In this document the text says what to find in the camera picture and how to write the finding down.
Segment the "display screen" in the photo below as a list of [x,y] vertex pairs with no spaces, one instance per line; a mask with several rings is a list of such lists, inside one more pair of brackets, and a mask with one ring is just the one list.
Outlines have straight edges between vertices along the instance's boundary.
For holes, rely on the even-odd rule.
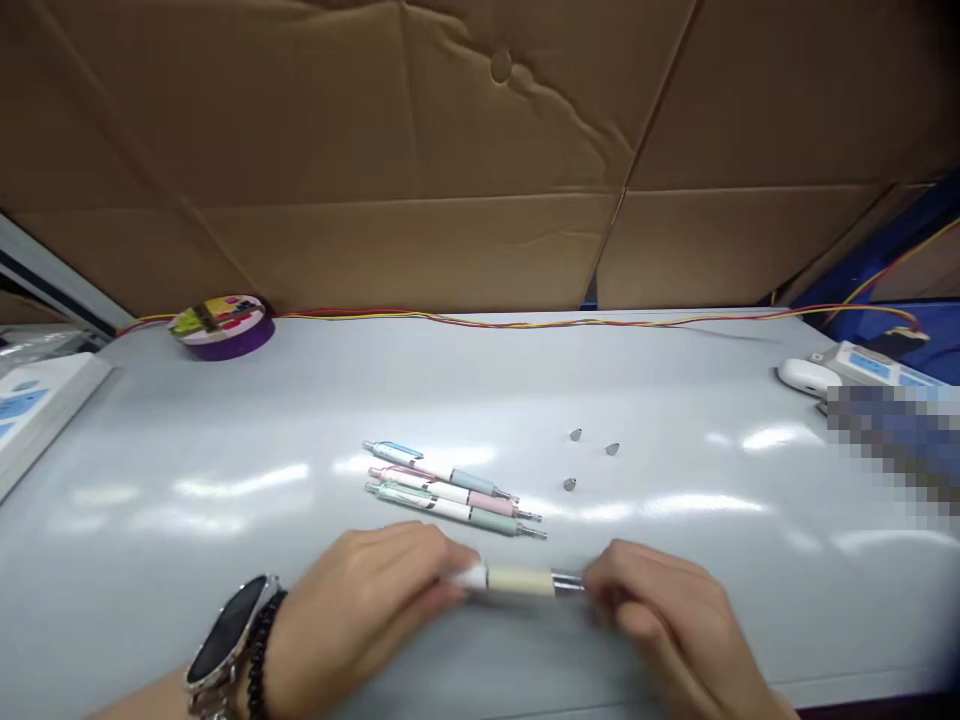
[[213,625],[210,636],[197,653],[190,670],[187,671],[187,682],[195,683],[203,680],[216,670],[224,661],[234,646],[240,641],[243,629],[250,620],[250,614],[256,607],[257,599],[267,584],[267,576],[254,578],[234,595],[220,612],[220,617]]

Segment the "cardboard box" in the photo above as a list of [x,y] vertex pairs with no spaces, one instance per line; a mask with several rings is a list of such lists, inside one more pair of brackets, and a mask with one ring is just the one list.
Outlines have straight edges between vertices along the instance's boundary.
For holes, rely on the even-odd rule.
[[571,309],[598,263],[601,307],[752,303],[960,156],[941,26],[894,0],[16,0],[0,205],[137,315]]

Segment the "metal cap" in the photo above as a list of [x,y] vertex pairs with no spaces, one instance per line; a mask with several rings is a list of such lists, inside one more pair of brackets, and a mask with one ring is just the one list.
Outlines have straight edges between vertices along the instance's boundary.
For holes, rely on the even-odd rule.
[[553,589],[557,594],[584,592],[583,578],[579,575],[565,573],[562,570],[551,570],[550,575],[553,577]]
[[519,535],[529,535],[530,537],[539,538],[540,540],[546,540],[547,534],[542,530],[534,530],[533,528],[528,528],[525,525],[517,525],[517,534]]

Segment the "metal pen tip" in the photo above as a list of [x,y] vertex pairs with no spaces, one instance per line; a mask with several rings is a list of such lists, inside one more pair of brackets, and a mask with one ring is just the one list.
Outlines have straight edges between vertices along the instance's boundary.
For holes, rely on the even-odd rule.
[[517,531],[521,535],[529,535],[530,537],[539,538],[540,540],[546,540],[547,534],[543,530],[534,530],[533,528],[528,528],[526,525],[518,525]]

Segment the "smartwatch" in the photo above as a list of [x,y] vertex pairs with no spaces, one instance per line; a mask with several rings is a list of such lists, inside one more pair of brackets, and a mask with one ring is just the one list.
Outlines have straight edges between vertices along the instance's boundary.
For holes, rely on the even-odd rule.
[[200,720],[236,720],[233,691],[250,629],[263,607],[281,591],[276,575],[258,575],[220,610],[210,634],[184,678],[187,712]]

